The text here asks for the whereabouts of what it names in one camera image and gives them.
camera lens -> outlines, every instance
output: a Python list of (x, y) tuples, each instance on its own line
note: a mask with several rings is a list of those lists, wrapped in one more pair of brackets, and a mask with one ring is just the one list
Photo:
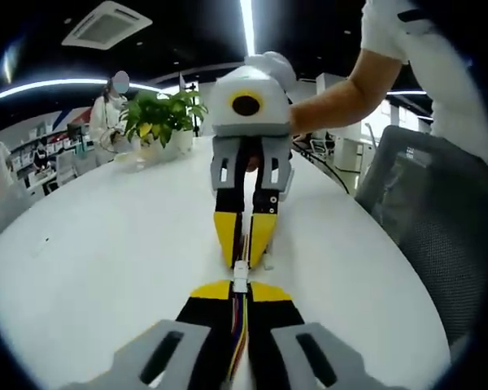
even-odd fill
[(239, 96), (233, 100), (233, 110), (242, 116), (255, 115), (260, 110), (260, 103), (251, 96)]

green leaves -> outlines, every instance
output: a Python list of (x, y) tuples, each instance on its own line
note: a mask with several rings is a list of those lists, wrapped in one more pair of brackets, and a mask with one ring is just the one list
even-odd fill
[(159, 132), (159, 141), (161, 145), (165, 148), (167, 143), (172, 139), (172, 129), (169, 127), (162, 127)]
[(127, 121), (125, 136), (132, 141), (136, 135), (143, 138), (148, 134), (165, 147), (173, 132), (194, 130), (193, 117), (204, 120), (208, 110), (197, 102), (198, 97), (197, 91), (180, 91), (174, 95), (140, 91), (121, 113), (121, 119)]

gray office chair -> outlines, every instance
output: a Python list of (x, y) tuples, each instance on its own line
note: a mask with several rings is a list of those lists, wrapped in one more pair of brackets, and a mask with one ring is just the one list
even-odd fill
[(355, 198), (412, 264), (453, 345), (488, 281), (488, 166), (442, 138), (389, 126)]
[(94, 150), (88, 151), (86, 154), (75, 154), (74, 168), (78, 176), (82, 176), (88, 171), (98, 167), (98, 161)]
[(17, 181), (0, 193), (0, 234), (33, 205), (23, 181)]

black ceiling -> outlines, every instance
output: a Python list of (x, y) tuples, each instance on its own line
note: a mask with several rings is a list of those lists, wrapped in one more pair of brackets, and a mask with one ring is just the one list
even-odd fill
[[(239, 0), (119, 0), (154, 23), (110, 50), (61, 46), (76, 23), (101, 2), (0, 5), (0, 13), (7, 15), (7, 23), (0, 24), (0, 62), (7, 50), (17, 53), (10, 84), (0, 72), (0, 91), (40, 80), (107, 78), (119, 70), (133, 81), (145, 82), (180, 70), (239, 62), (246, 55)], [(364, 0), (253, 0), (256, 51), (283, 53), (302, 78), (316, 78), (321, 72), (347, 76), (359, 52), (363, 4)], [(220, 72), (191, 74), (187, 81), (214, 80)], [(395, 88), (419, 88), (409, 67)], [(46, 112), (92, 105), (99, 90), (65, 86), (1, 99), (0, 129)], [(412, 101), (429, 112), (428, 98)]]

ceiling light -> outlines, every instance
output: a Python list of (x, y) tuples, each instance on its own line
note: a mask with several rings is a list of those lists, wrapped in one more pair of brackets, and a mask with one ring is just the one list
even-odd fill
[(426, 95), (425, 91), (389, 91), (387, 95)]
[(10, 84), (12, 81), (12, 77), (11, 77), (11, 67), (9, 66), (9, 58), (7, 57), (7, 53), (3, 57), (3, 73), (7, 80), (7, 83)]
[[(63, 79), (63, 80), (48, 80), (48, 81), (38, 81), (36, 83), (21, 85), (20, 87), (14, 87), (8, 89), (7, 91), (3, 91), (0, 93), (0, 99), (6, 98), (7, 96), (14, 95), (18, 92), (27, 91), (30, 89), (42, 88), (42, 87), (49, 87), (51, 85), (68, 85), (68, 84), (86, 84), (86, 85), (103, 85), (106, 84), (106, 80), (99, 80), (99, 79)], [(159, 92), (160, 89), (156, 87), (150, 87), (149, 85), (143, 84), (134, 84), (130, 83), (130, 88), (135, 89), (144, 89), (147, 91)]]
[(253, 30), (253, 6), (251, 0), (241, 0), (242, 21), (246, 34), (246, 48), (248, 57), (255, 55), (255, 31)]

